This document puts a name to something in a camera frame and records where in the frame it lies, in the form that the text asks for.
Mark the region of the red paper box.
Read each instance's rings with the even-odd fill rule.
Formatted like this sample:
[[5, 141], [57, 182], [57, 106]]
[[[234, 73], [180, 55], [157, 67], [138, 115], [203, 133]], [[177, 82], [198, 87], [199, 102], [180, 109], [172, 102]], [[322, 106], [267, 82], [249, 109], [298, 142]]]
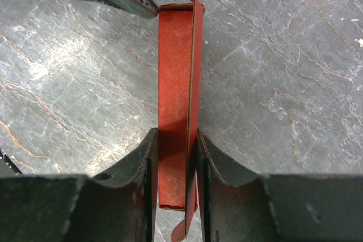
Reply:
[[158, 24], [158, 197], [161, 209], [184, 212], [171, 241], [188, 235], [197, 210], [194, 144], [199, 119], [204, 5], [161, 6]]

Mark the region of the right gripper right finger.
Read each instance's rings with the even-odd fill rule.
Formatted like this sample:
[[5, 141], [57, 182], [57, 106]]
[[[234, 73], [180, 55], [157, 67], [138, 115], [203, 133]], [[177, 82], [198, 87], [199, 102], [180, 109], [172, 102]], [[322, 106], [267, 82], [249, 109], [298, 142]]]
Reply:
[[258, 174], [197, 133], [204, 241], [361, 241], [362, 176]]

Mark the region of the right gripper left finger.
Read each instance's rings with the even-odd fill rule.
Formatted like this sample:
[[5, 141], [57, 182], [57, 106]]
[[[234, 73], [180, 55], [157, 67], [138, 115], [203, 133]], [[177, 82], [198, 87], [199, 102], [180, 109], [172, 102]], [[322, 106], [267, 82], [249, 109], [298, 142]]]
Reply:
[[158, 131], [94, 177], [1, 178], [2, 241], [153, 241]]

